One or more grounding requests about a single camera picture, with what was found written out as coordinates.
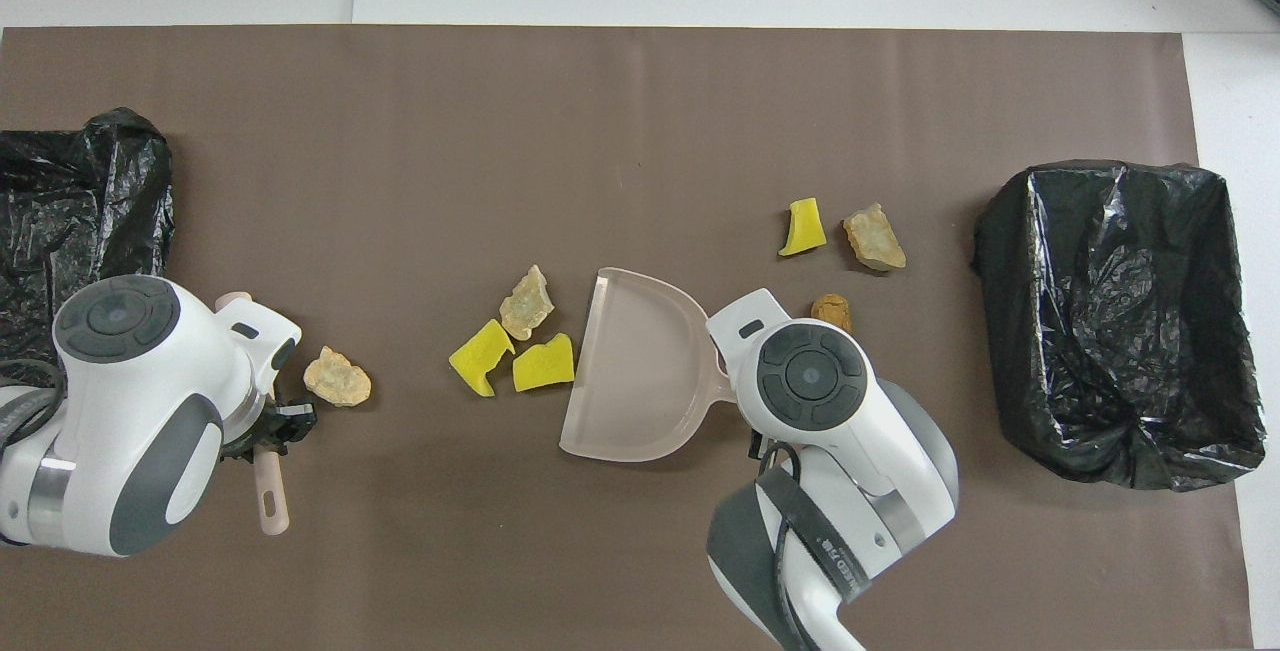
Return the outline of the brown paper table mat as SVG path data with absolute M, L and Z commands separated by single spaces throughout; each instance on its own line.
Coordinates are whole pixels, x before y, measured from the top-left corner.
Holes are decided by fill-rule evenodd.
M 878 651 L 1252 643 L 1231 486 L 1064 481 L 1000 432 L 972 230 L 1029 165 L 1196 162 L 1172 35 L 762 28 L 8 28 L 0 130 L 131 107 L 174 156 L 168 278 L 246 290 L 372 377 L 283 460 L 259 531 L 242 460 L 109 560 L 0 550 L 0 651 L 771 651 L 704 556 L 753 478 L 709 411 L 676 454 L 559 450 L 567 388 L 477 396 L 448 356 L 539 267 L 581 336 L 598 269 L 708 312 L 767 286 L 852 304 L 881 376 L 957 454 L 957 518 L 844 611 Z M 827 244 L 778 256 L 815 197 Z M 901 271 L 842 219 L 879 203 Z

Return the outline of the bin wrapped in black bag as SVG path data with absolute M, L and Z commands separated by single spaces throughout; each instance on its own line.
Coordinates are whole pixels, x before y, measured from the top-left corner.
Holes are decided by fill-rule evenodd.
M 165 276 L 170 145 L 127 107 L 78 130 L 0 130 L 0 361 L 55 363 L 52 318 L 104 278 Z

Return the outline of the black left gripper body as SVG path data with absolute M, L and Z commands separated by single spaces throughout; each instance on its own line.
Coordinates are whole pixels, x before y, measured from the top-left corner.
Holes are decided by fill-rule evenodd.
M 223 459 L 252 460 L 253 450 L 265 446 L 268 450 L 276 450 L 279 440 L 276 428 L 279 427 L 278 414 L 274 409 L 264 409 L 253 425 L 244 434 L 221 446 Z

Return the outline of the open bin with black bag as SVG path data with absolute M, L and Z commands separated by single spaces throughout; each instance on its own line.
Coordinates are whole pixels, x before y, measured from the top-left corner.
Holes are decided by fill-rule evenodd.
M 1190 492 L 1266 457 L 1228 182 L 1070 160 L 1011 176 L 977 219 L 998 423 L 1059 477 Z

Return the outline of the beige hand brush black bristles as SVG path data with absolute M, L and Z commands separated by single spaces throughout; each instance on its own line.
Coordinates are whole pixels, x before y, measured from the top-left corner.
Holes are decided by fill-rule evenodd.
M 256 303 L 247 292 L 218 297 L 215 313 L 232 327 L 233 341 L 250 359 L 250 390 L 227 418 L 224 443 L 239 437 L 264 409 L 276 405 L 276 376 L 301 340 L 301 329 L 292 320 Z M 282 535 L 291 524 L 283 483 L 282 451 L 257 446 L 250 464 L 253 469 L 255 503 L 264 535 Z

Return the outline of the yellow notched sponge piece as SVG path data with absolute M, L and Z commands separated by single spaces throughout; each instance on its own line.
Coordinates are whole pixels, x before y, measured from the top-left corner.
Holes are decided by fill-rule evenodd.
M 489 318 L 480 331 L 448 356 L 454 373 L 479 396 L 495 396 L 488 373 L 498 367 L 506 356 L 515 354 L 512 338 L 498 318 Z

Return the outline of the pink plastic dustpan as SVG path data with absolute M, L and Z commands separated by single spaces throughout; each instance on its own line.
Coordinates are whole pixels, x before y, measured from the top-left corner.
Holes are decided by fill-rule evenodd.
M 641 463 L 678 451 L 730 379 L 694 297 L 627 269 L 596 272 L 559 449 Z

